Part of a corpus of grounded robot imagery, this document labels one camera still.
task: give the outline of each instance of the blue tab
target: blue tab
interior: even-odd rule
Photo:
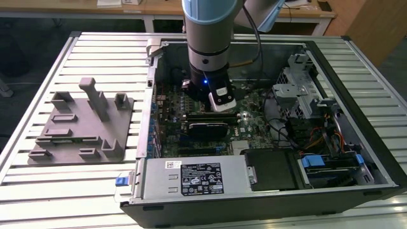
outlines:
[[[303,158],[300,161],[303,163],[304,168],[310,167],[310,163],[308,163],[308,160],[306,158]]]
[[[311,167],[311,166],[324,166],[326,165],[323,157],[319,155],[304,156],[304,158],[300,161],[303,163],[304,168]]]
[[[128,186],[128,177],[116,178],[116,187]]]
[[[358,160],[359,165],[363,165],[364,159],[360,154],[356,154],[356,160]]]

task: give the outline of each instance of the wooden table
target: wooden table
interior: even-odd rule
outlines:
[[[145,32],[153,20],[183,20],[182,0],[143,0],[140,5],[99,9],[97,0],[0,0],[0,17],[141,19]],[[322,10],[282,9],[276,22],[315,23],[312,35],[323,35],[336,14]]]

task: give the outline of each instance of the power supply label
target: power supply label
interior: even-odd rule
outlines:
[[[180,178],[184,196],[223,193],[220,163],[182,165]]]

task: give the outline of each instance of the motherboard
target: motherboard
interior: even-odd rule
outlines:
[[[248,87],[246,82],[232,84],[240,89]],[[250,93],[223,113],[192,100],[176,86],[162,85],[157,89],[162,157],[238,155],[244,149],[274,146],[262,110],[263,89]]]

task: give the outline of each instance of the slotted aluminum surface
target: slotted aluminum surface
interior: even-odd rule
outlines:
[[[132,228],[139,226],[115,202],[115,177],[135,168],[137,133],[143,110],[143,90],[148,66],[148,38],[184,38],[182,34],[83,33],[69,38],[51,73],[28,108],[25,117],[1,154],[0,228]],[[250,35],[235,38],[255,39]],[[407,110],[400,96],[371,67],[351,43],[339,37],[264,36],[264,40],[314,40],[346,87],[366,113],[404,171],[407,169]],[[41,133],[55,91],[71,91],[81,98],[81,77],[96,79],[96,89],[107,97],[125,92],[133,106],[125,158],[111,165],[33,167],[27,164],[28,150]],[[324,82],[327,94],[331,92]],[[188,228],[403,228],[407,222],[407,196],[368,202],[330,216],[255,220]]]

